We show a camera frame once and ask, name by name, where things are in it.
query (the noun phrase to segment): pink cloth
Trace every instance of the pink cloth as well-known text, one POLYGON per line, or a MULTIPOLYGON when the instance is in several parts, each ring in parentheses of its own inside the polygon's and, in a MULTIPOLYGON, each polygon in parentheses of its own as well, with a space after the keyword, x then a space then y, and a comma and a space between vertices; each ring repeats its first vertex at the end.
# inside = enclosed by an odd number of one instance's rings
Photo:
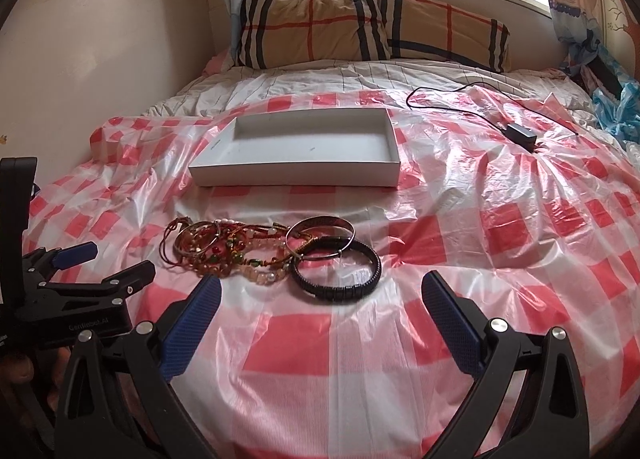
POLYGON ((229 52, 229 48, 226 48, 222 53, 216 54, 202 71, 202 76, 213 76, 214 74, 222 73, 222 64, 225 62, 226 56, 229 52))

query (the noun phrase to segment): plaid pillowcase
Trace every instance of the plaid pillowcase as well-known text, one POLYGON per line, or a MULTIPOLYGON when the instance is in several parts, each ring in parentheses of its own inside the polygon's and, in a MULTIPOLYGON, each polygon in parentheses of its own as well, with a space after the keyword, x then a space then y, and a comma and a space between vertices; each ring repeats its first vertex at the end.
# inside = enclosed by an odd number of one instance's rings
POLYGON ((389 60, 378 0, 242 0, 238 64, 389 60))
POLYGON ((434 0, 379 0, 392 58, 426 58, 502 73, 511 66, 509 29, 495 19, 434 0))

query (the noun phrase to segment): power adapter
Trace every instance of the power adapter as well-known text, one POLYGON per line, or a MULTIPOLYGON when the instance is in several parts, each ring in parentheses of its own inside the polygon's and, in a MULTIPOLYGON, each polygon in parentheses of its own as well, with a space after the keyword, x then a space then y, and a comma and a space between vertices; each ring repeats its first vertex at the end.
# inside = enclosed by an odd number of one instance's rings
POLYGON ((504 129, 503 134, 505 137, 515 144, 519 144, 527 152, 533 152, 536 148, 536 140, 538 136, 533 133, 532 130, 525 128, 517 123, 510 123, 507 128, 504 129))

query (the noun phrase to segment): black bangle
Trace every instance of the black bangle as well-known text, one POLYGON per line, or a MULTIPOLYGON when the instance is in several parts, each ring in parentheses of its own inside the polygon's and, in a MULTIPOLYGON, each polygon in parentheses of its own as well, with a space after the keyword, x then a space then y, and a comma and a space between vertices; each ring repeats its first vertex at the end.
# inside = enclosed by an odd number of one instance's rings
MULTIPOLYGON (((303 253, 308 253, 315 249, 339 249, 344 247, 348 240, 348 237, 319 237, 318 239, 310 241, 302 251, 303 253)), ((363 254, 371 261, 371 264, 373 264, 374 270, 371 278, 364 284, 348 285, 346 287, 331 287, 327 285, 314 284, 300 275, 300 270, 298 269, 301 262, 300 259, 294 259, 290 264, 293 279, 307 293, 328 302, 359 300, 364 296, 370 295, 378 285, 380 277, 382 276, 382 262, 380 262, 380 257, 373 249, 369 248, 369 246, 357 240, 353 240, 353 242, 351 242, 349 249, 353 249, 353 251, 363 254)))

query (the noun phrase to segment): silver bangle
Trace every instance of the silver bangle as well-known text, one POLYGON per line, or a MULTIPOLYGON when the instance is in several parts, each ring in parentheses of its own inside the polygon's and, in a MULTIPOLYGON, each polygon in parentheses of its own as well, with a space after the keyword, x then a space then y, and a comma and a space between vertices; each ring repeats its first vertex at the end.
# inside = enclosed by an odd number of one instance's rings
POLYGON ((185 228, 181 229, 178 235, 175 237, 174 251, 181 257, 197 257, 199 255, 202 255, 204 252, 207 251, 207 249, 209 249, 216 242, 218 242, 218 240, 220 239, 221 233, 222 233, 222 230, 220 229, 220 223, 217 221, 210 222, 209 220, 200 220, 199 222, 194 222, 193 224, 189 224, 189 226, 186 226, 185 228), (210 241, 210 243, 207 246, 205 246, 204 248, 200 248, 200 251, 182 251, 180 248, 178 248, 177 246, 178 239, 180 239, 180 236, 183 233, 192 232, 192 230, 194 230, 195 228, 200 228, 208 224, 213 224, 216 227, 216 235, 213 237, 212 241, 210 241))
POLYGON ((300 220, 297 224, 294 224, 292 227, 287 230, 287 234, 284 237, 284 244, 287 248, 287 251, 290 252, 296 259, 300 261, 328 261, 331 259, 336 259, 342 256, 342 252, 347 250, 353 239, 356 236, 356 230, 348 220, 342 219, 341 217, 335 217, 332 215, 321 215, 318 217, 309 217, 308 219, 300 220), (338 249, 334 253, 330 253, 328 255, 319 255, 313 257, 312 255, 301 255, 297 253, 291 246, 289 246, 289 238, 292 235, 300 235, 302 232, 306 232, 306 230, 310 230, 311 228, 319 228, 323 226, 335 226, 336 228, 342 228, 351 233, 349 238, 347 239, 347 243, 344 247, 338 249))

